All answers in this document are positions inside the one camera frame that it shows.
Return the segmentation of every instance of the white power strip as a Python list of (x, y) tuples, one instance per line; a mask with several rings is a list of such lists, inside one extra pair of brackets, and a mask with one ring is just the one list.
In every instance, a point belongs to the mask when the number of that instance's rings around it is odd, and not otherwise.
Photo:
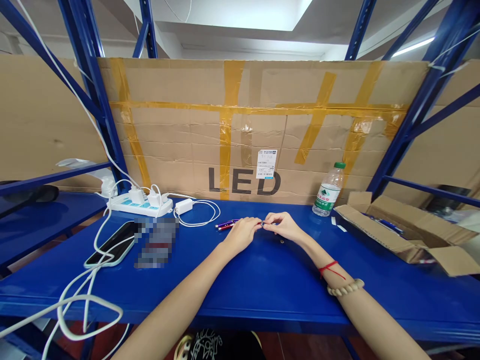
[(150, 203), (145, 200), (142, 204), (133, 203), (128, 193), (119, 195), (111, 199), (111, 209), (121, 211), (124, 213), (132, 213), (139, 215), (146, 215), (152, 218), (162, 217), (172, 210), (174, 202), (172, 199), (167, 200), (161, 205), (161, 209), (155, 206), (151, 206)]

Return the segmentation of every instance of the red string bracelet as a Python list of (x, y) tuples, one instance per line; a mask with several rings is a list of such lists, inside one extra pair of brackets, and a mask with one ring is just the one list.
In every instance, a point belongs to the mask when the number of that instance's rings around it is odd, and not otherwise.
[(323, 274), (324, 274), (324, 271), (325, 270), (330, 270), (332, 273), (335, 273), (337, 274), (339, 277), (342, 277), (343, 280), (347, 280), (343, 275), (339, 274), (338, 272), (332, 270), (330, 267), (332, 267), (333, 265), (335, 264), (338, 264), (339, 262), (338, 261), (334, 261), (334, 262), (331, 262), (329, 263), (328, 265), (324, 266), (324, 267), (321, 267), (319, 268), (318, 270), (320, 271), (320, 279), (322, 278)]

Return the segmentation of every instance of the human hand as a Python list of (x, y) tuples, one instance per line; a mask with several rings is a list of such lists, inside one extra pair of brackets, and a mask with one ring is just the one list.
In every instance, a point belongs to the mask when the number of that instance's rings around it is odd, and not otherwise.
[(238, 220), (230, 230), (223, 242), (229, 250), (233, 251), (233, 256), (241, 253), (247, 248), (254, 239), (255, 232), (262, 227), (258, 217), (244, 217)]
[(308, 234), (297, 225), (288, 212), (270, 212), (263, 221), (263, 228), (295, 243), (309, 237)]

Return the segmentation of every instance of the fluorescent light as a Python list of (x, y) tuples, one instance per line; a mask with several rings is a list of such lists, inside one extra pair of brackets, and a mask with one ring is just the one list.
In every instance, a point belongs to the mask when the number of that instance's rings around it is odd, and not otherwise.
[(417, 49), (419, 47), (422, 47), (423, 45), (427, 45), (427, 44), (430, 44), (433, 40), (435, 39), (435, 37), (431, 37), (425, 41), (422, 41), (422, 42), (419, 42), (418, 44), (415, 44), (415, 45), (412, 45), (412, 46), (409, 46), (407, 48), (404, 48), (403, 50), (400, 50), (400, 51), (397, 51), (396, 53), (394, 53), (391, 57), (396, 57), (397, 55), (401, 55), (401, 54), (405, 54), (413, 49)]

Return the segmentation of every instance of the sticker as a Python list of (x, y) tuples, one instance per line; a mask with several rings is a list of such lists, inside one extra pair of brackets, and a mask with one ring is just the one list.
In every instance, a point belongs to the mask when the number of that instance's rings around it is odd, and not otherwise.
[(316, 195), (315, 206), (321, 210), (330, 211), (334, 208), (339, 194), (340, 189), (329, 189), (322, 185)]
[(260, 150), (256, 162), (256, 178), (273, 179), (276, 161), (277, 150)]

